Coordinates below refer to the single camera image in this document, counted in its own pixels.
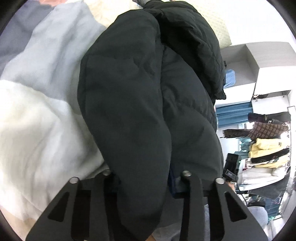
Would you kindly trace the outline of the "blue towel covered chair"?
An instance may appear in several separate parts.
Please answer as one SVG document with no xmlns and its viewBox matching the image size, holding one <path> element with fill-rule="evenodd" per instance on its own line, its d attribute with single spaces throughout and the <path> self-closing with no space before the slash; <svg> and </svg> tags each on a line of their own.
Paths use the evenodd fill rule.
<svg viewBox="0 0 296 241">
<path fill-rule="evenodd" d="M 232 87 L 236 83 L 235 71 L 232 69 L 226 70 L 226 80 L 224 89 Z"/>
</svg>

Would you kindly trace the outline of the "cream quilted headboard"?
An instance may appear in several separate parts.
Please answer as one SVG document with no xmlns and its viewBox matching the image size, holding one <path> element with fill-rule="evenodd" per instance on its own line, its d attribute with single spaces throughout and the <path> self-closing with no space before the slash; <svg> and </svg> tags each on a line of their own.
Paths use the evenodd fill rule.
<svg viewBox="0 0 296 241">
<path fill-rule="evenodd" d="M 217 12 L 203 11 L 201 15 L 213 29 L 221 49 L 232 44 L 229 32 L 226 28 L 222 15 Z"/>
</svg>

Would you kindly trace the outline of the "patchwork checkered duvet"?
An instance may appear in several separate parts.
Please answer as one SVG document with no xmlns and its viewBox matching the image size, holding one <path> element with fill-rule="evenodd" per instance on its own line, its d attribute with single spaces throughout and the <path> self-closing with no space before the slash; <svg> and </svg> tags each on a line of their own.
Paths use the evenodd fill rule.
<svg viewBox="0 0 296 241">
<path fill-rule="evenodd" d="M 106 168 L 77 101 L 80 62 L 133 1 L 27 1 L 1 34 L 1 211 L 24 240 L 71 177 Z"/>
</svg>

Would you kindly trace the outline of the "black puffer jacket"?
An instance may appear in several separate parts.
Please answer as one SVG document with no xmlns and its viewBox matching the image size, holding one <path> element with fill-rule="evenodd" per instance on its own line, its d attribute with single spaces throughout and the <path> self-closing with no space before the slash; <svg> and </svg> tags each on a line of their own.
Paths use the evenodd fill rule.
<svg viewBox="0 0 296 241">
<path fill-rule="evenodd" d="M 118 179 L 121 240 L 180 221 L 168 179 L 221 176 L 214 104 L 225 99 L 218 39 L 184 1 L 148 1 L 117 17 L 81 61 L 82 116 Z"/>
</svg>

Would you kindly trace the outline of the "blue curtain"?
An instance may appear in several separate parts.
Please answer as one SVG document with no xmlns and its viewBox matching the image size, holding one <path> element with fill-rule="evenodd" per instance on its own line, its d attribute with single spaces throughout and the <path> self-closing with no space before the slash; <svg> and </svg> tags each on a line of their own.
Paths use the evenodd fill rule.
<svg viewBox="0 0 296 241">
<path fill-rule="evenodd" d="M 249 113 L 253 113 L 251 102 L 219 107 L 216 109 L 218 127 L 246 123 L 248 122 Z"/>
</svg>

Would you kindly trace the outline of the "person's blue jeans legs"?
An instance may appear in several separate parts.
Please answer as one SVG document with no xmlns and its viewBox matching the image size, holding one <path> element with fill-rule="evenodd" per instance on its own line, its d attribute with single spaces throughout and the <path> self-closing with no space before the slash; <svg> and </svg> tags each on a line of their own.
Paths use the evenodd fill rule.
<svg viewBox="0 0 296 241">
<path fill-rule="evenodd" d="M 259 223 L 262 229 L 267 226 L 268 223 L 268 214 L 265 208 L 261 206 L 251 206 L 248 207 L 250 213 L 254 216 L 256 221 Z M 210 240 L 210 221 L 209 221 L 209 207 L 208 204 L 204 206 L 205 214 L 205 234 L 204 240 Z M 177 222 L 169 226 L 158 227 L 153 233 L 152 236 L 155 240 L 179 240 L 181 232 L 182 222 Z"/>
</svg>

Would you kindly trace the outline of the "clothes rack with garments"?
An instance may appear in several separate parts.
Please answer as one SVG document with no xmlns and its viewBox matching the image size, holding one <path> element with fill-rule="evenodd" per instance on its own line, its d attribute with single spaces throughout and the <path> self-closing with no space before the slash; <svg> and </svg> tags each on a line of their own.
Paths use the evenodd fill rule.
<svg viewBox="0 0 296 241">
<path fill-rule="evenodd" d="M 292 161 L 292 116 L 290 111 L 246 114 L 247 121 L 222 128 L 218 137 L 224 157 L 235 155 L 237 192 L 249 207 L 262 206 L 268 219 L 281 214 Z"/>
</svg>

